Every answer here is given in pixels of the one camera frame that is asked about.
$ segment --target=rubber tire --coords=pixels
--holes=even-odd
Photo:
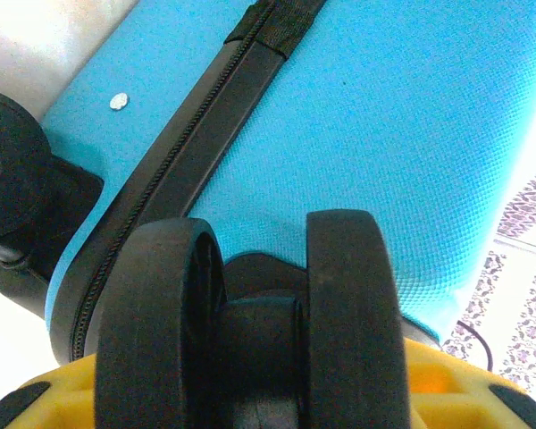
[[[373,217],[307,217],[311,427],[410,427],[395,283]]]
[[[203,248],[210,249],[210,270],[195,272],[196,261],[207,265]],[[125,243],[107,286],[96,427],[203,427],[206,416],[197,412],[207,400],[198,389],[206,383],[203,359],[214,314],[226,302],[210,225],[172,219],[141,226]]]
[[[32,223],[51,194],[46,134],[21,105],[0,94],[0,238]]]

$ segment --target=black zipper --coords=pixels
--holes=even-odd
[[[88,291],[85,295],[85,298],[82,301],[80,311],[76,323],[74,325],[73,335],[71,337],[71,360],[77,360],[83,358],[85,351],[85,341],[88,331],[88,326],[93,315],[97,300],[99,299],[107,276],[110,272],[111,267],[113,266],[114,260],[117,257],[121,247],[125,243],[126,239],[129,237],[133,228],[137,224],[137,220],[142,215],[144,208],[147,205],[147,202],[152,197],[155,190],[159,187],[163,178],[167,175],[172,163],[175,161],[179,152],[185,147],[193,131],[196,129],[197,125],[203,119],[205,114],[210,109],[214,100],[220,94],[222,87],[229,80],[232,73],[238,67],[242,58],[247,53],[247,50],[252,46],[255,41],[255,37],[261,28],[270,18],[271,13],[276,7],[276,3],[270,2],[267,7],[264,9],[258,20],[255,22],[254,26],[247,33],[247,35],[242,39],[239,44],[237,51],[230,58],[229,62],[222,69],[222,72],[216,82],[214,83],[213,88],[208,92],[205,100],[198,107],[196,113],[193,115],[191,120],[188,122],[185,130],[177,139],[175,145],[171,148],[168,155],[161,162],[159,168],[153,175],[151,181],[147,184],[144,192],[141,197],[138,199],[137,204],[130,211],[130,215],[120,228],[117,237],[113,241],[112,246],[107,251],[105,258],[102,264],[96,271],[96,275],[92,282],[89,284]]]

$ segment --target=floral patterned floor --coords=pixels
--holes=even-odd
[[[508,204],[461,320],[488,342],[493,372],[536,399],[536,177]],[[481,343],[460,326],[443,349],[487,366]]]

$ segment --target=black strap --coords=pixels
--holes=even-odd
[[[225,43],[242,40],[256,25],[263,12],[273,7],[270,16],[255,40],[288,59],[312,26],[324,0],[259,0],[248,7],[242,20],[226,38]]]

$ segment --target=yellow base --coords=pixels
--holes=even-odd
[[[520,418],[488,389],[515,384],[423,344],[406,340],[413,429],[521,429]],[[52,386],[8,429],[91,429],[96,357],[84,357],[30,380]]]

